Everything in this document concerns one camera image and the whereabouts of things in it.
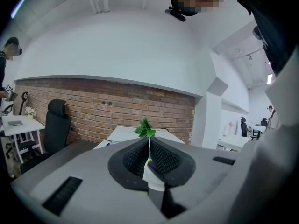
brick wall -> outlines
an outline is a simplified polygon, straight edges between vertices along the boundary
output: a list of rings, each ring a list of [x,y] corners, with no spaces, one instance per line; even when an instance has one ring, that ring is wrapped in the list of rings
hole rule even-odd
[[[154,128],[167,128],[190,144],[195,98],[141,85],[109,81],[52,78],[21,80],[16,84],[19,111],[21,94],[29,92],[28,106],[37,111],[36,119],[45,124],[47,105],[53,99],[66,101],[71,117],[68,143],[84,139],[100,143],[117,126],[139,126],[148,117]]]

chair headrest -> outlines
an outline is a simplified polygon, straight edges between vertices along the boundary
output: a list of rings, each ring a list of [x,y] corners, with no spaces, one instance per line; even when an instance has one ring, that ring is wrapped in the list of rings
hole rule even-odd
[[[64,104],[65,100],[62,99],[51,100],[48,104],[48,110],[54,115],[64,117]]]

black slot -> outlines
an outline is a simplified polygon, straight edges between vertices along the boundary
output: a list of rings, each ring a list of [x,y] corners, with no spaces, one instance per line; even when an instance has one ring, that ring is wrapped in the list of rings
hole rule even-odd
[[[213,160],[217,161],[217,162],[222,162],[222,163],[225,163],[228,165],[233,165],[235,163],[235,160],[227,159],[227,158],[223,158],[223,157],[214,157]]]
[[[80,186],[82,179],[68,177],[60,187],[46,200],[43,207],[59,216],[70,198]]]

laptop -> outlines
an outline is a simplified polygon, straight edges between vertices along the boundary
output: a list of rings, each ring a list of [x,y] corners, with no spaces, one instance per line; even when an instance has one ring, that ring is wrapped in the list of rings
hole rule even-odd
[[[23,123],[19,120],[16,121],[9,121],[8,126],[15,126],[15,125],[22,125]]]

ceiling light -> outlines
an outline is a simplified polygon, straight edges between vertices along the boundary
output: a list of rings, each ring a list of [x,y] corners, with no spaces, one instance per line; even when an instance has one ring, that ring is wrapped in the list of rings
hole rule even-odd
[[[25,0],[20,0],[19,3],[15,6],[13,12],[10,14],[11,18],[14,18],[14,16],[17,14],[18,10],[20,9],[24,1]]]
[[[269,74],[268,75],[267,84],[271,84],[271,80],[272,80],[272,74]]]

